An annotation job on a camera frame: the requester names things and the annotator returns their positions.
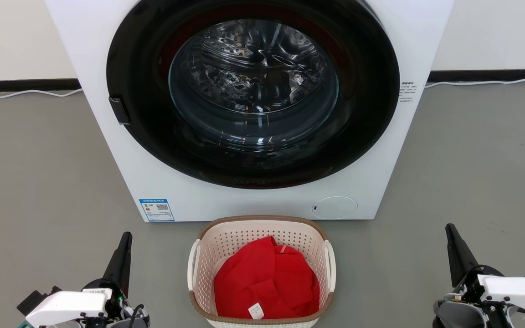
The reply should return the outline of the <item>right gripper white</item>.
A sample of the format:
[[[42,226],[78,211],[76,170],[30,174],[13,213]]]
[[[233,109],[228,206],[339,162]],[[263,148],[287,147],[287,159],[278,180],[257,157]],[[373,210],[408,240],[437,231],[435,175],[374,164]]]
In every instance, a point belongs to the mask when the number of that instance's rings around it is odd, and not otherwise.
[[[446,224],[455,328],[512,328],[525,315],[525,277],[504,277],[477,260],[454,224]]]

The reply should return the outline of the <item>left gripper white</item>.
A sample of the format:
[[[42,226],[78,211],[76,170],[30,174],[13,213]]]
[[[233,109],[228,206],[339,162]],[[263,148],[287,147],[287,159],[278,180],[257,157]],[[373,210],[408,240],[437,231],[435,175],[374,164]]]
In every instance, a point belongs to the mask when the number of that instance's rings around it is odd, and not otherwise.
[[[127,328],[133,235],[124,232],[103,278],[80,291],[54,287],[50,293],[32,292],[25,299],[25,318],[33,328]]]

